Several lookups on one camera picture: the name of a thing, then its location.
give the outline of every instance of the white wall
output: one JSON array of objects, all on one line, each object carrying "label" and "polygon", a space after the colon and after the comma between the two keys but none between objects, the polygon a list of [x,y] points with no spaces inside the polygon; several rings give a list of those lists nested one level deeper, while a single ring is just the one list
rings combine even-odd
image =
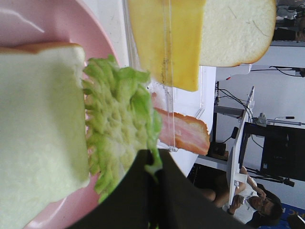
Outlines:
[{"label": "white wall", "polygon": [[[235,75],[230,80],[220,81],[219,87],[246,100],[253,85],[255,86],[254,117],[257,117],[260,112],[264,112],[267,118],[271,119],[278,116],[295,116],[294,121],[305,122],[305,78],[252,72],[249,75]],[[222,98],[219,105],[242,108],[237,102],[227,98]],[[238,125],[236,119],[219,114],[216,140],[221,142],[227,139],[231,135],[233,127]],[[263,146],[263,138],[254,136],[254,139]],[[232,139],[227,141],[227,150],[231,149],[232,144]],[[249,138],[244,165],[259,169],[261,156],[262,149]],[[292,180],[295,182],[294,187],[270,181],[256,181],[278,195],[283,203],[305,209],[304,181]]]}]

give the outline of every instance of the cheese slice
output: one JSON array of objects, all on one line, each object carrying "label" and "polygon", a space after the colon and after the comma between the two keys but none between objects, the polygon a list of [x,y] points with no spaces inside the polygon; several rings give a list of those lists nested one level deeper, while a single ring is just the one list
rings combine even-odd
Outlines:
[{"label": "cheese slice", "polygon": [[128,0],[141,68],[157,81],[198,90],[205,0]]},{"label": "cheese slice", "polygon": [[0,48],[0,229],[89,183],[84,58],[70,43]]}]

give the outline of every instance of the white bread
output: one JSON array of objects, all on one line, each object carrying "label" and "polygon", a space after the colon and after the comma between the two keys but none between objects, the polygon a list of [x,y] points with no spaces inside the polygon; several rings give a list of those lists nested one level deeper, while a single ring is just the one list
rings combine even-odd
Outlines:
[{"label": "white bread", "polygon": [[89,183],[84,60],[77,44],[0,48],[1,229]]},{"label": "white bread", "polygon": [[258,61],[272,41],[275,19],[275,0],[206,0],[200,65]]}]

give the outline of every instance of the clear plastic container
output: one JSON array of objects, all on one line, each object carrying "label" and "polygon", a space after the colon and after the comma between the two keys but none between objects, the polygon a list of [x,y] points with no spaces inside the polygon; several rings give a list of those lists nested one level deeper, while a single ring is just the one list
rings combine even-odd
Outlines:
[{"label": "clear plastic container", "polygon": [[[141,66],[140,57],[137,51],[137,44],[134,39],[132,31],[132,22],[128,6],[129,0],[123,0],[124,16],[125,16],[125,28],[129,55],[129,64],[131,67],[140,71],[151,71],[151,69],[145,69]],[[164,55],[167,60],[171,59],[172,53],[172,40],[171,40],[171,1],[161,0],[162,6],[160,7],[159,16],[162,18],[158,26],[162,28],[162,47],[164,47]],[[205,110],[205,98],[206,98],[206,74],[205,68],[199,66],[198,72],[198,90],[195,92],[189,92],[176,87],[173,87],[173,80],[175,74],[173,73],[173,65],[170,62],[165,62],[163,65],[163,77],[167,79],[167,85],[156,81],[152,75],[152,81],[148,85],[148,91],[155,96],[154,106],[161,108],[167,113],[167,123],[172,125],[163,125],[165,131],[172,136],[168,142],[159,142],[158,146],[162,148],[170,149],[171,151],[177,151],[175,144],[175,126],[174,126],[174,112],[183,115],[193,116],[200,119],[202,113]]]}]

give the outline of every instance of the man's hair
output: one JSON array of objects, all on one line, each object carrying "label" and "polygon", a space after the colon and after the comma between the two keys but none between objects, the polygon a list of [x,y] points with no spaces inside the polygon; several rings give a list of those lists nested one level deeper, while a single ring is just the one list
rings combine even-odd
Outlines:
[{"label": "man's hair", "polygon": [[274,205],[271,208],[270,215],[268,216],[270,219],[279,219],[283,213],[282,205],[274,200],[270,200]]}]

